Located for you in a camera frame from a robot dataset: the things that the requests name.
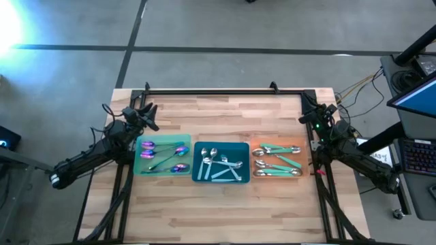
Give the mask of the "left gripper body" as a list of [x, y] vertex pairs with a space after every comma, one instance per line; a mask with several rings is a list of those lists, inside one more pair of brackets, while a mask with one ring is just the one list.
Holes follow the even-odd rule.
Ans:
[[149, 114], [132, 110], [129, 113], [129, 125], [136, 128], [146, 128], [149, 125]]

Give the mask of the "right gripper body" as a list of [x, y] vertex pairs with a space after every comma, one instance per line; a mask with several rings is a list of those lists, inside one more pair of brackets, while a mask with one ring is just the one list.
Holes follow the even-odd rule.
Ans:
[[339, 128], [332, 112], [316, 112], [315, 118], [315, 132], [318, 136], [339, 136]]

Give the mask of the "large teal handled spoon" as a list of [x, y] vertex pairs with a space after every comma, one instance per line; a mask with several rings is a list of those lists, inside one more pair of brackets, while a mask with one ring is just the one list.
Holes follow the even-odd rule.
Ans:
[[283, 172], [283, 173], [270, 173], [263, 170], [258, 170], [253, 173], [254, 176], [274, 176], [274, 177], [294, 177], [294, 174]]
[[302, 172], [299, 169], [282, 170], [282, 169], [263, 169], [266, 174], [291, 174], [292, 176], [301, 176]]

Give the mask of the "mint translucent plastic bin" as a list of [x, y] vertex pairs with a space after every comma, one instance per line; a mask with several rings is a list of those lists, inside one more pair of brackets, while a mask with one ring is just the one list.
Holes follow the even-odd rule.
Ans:
[[[190, 165], [190, 169], [186, 172], [181, 173], [170, 173], [170, 172], [161, 172], [155, 174], [142, 174], [142, 171], [148, 171], [149, 167], [155, 165], [158, 162], [161, 162], [168, 157], [172, 156], [176, 150], [177, 146], [174, 150], [168, 150], [159, 154], [156, 154], [153, 159], [143, 159], [140, 157], [140, 153], [146, 149], [141, 147], [141, 143], [145, 141], [152, 141], [156, 143], [170, 143], [170, 142], [184, 142], [185, 145], [189, 148], [189, 152], [183, 156], [175, 156], [161, 165], [157, 166], [155, 169], [163, 169], [167, 167], [172, 167], [173, 165], [184, 163]], [[174, 146], [158, 146], [154, 150], [161, 150], [164, 148], [169, 148]], [[188, 175], [191, 172], [191, 136], [189, 134], [172, 134], [172, 135], [142, 135], [138, 137], [136, 142], [136, 155], [134, 160], [134, 173], [138, 176], [177, 176], [177, 175]]]

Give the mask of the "orange translucent plastic bin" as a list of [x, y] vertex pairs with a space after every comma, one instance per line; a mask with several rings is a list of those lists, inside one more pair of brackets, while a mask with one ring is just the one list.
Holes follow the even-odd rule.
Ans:
[[[260, 144], [274, 144], [278, 146], [299, 146], [301, 147], [301, 152], [292, 154], [292, 153], [279, 153], [280, 155], [287, 157], [299, 164], [302, 165], [302, 167], [296, 168], [285, 161], [282, 161], [281, 159], [273, 156], [272, 154], [267, 154], [264, 156], [254, 156], [252, 154], [252, 151], [261, 148]], [[307, 178], [310, 174], [309, 169], [309, 156], [308, 156], [308, 150], [307, 150], [307, 140], [303, 137], [257, 137], [253, 138], [250, 141], [250, 147], [251, 147], [251, 166], [253, 168], [253, 173], [258, 170], [263, 169], [274, 169], [272, 167], [267, 168], [260, 168], [255, 164], [255, 160], [263, 160], [266, 163], [274, 164], [274, 165], [282, 165], [286, 167], [293, 167], [293, 169], [299, 169], [302, 172], [301, 176], [294, 176], [294, 177], [274, 177], [274, 176], [254, 176], [252, 173], [252, 176], [259, 181], [262, 182], [280, 182], [280, 181], [294, 181], [296, 182], [299, 179]]]

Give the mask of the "white paper sheet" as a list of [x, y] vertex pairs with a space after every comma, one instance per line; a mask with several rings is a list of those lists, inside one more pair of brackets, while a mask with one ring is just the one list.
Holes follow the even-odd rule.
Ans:
[[389, 146], [382, 148], [381, 150], [375, 151], [370, 154], [370, 156], [382, 163], [393, 166], [392, 154]]

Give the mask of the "dark teal plastic bin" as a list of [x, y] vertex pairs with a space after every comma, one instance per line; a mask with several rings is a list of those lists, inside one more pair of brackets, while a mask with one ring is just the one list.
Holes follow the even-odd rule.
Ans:
[[[249, 165], [249, 145], [244, 142], [196, 142], [194, 144], [194, 150], [193, 150], [193, 162], [192, 162], [192, 174], [191, 179], [194, 182], [211, 182], [212, 178], [211, 176], [213, 174], [216, 174], [220, 171], [223, 171], [228, 166], [220, 165], [217, 163], [212, 163], [211, 165], [211, 171], [210, 175], [208, 177], [208, 180], [204, 179], [204, 175], [206, 173], [207, 164], [204, 163], [203, 165], [203, 171], [202, 171], [202, 177], [200, 180], [197, 180], [198, 170], [200, 167], [200, 163], [202, 161], [202, 155], [201, 150], [203, 148], [206, 148], [208, 150], [208, 154], [205, 159], [209, 158], [210, 151], [212, 148], [217, 149], [217, 155], [213, 158], [214, 161], [222, 161], [221, 155], [225, 155], [228, 158], [228, 163], [236, 163], [236, 162], [242, 162], [242, 166], [239, 169], [234, 169], [236, 173], [242, 177], [241, 182], [231, 182], [231, 183], [237, 183], [237, 184], [246, 184], [250, 181], [250, 173], [251, 173], [251, 167]], [[233, 174], [229, 171], [217, 178], [234, 178]]]

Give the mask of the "grey computer desk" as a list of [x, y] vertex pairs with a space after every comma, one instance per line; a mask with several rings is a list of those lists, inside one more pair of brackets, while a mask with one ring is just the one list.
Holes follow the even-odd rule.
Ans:
[[[388, 88], [392, 97], [398, 95], [393, 85], [391, 85], [392, 76], [398, 71], [406, 71], [408, 67], [400, 67], [394, 63], [392, 56], [383, 56], [380, 58]], [[431, 129], [431, 126], [436, 126], [436, 118], [430, 118], [397, 110], [399, 118], [402, 122], [405, 135], [413, 140], [436, 140], [436, 129]], [[403, 174], [407, 189], [411, 196], [411, 202], [420, 220], [436, 221], [436, 199], [429, 192], [431, 186], [436, 185], [436, 177], [425, 176], [422, 174]]]

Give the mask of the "computer monitor blue screen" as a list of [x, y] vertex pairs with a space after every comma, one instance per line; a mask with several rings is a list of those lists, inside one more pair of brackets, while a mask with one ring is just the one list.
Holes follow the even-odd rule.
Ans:
[[390, 99], [386, 105], [436, 118], [436, 71], [421, 79], [419, 83]]

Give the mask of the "black computer keyboard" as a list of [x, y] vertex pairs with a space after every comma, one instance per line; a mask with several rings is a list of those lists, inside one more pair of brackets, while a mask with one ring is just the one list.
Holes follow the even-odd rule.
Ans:
[[398, 143], [405, 172], [436, 176], [436, 140], [400, 139]]

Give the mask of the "grey metal side table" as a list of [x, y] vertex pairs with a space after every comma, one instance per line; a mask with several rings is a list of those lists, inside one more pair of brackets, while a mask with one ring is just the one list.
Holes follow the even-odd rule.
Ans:
[[52, 171], [45, 163], [0, 147], [0, 245], [10, 243], [18, 207], [35, 169]]

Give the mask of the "black power adapter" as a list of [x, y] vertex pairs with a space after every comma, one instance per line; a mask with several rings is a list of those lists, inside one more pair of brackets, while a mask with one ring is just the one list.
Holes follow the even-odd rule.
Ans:
[[436, 71], [436, 55], [419, 55], [416, 57], [416, 69], [422, 76]]

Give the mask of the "black device blue light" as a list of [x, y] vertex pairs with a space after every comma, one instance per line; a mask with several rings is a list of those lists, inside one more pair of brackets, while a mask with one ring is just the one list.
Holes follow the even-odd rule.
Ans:
[[3, 126], [0, 126], [0, 147], [15, 151], [21, 136]]

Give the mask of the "black aluminium table frame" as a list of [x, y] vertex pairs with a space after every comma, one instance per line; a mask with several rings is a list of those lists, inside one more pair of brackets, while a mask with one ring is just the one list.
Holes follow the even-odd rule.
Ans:
[[[194, 142], [270, 140], [295, 144], [311, 159], [311, 137], [298, 122], [300, 89], [151, 89], [161, 134]], [[136, 176], [112, 241], [138, 244], [317, 243], [337, 234], [321, 206], [315, 177], [254, 178], [247, 184], [202, 184], [189, 176]]]

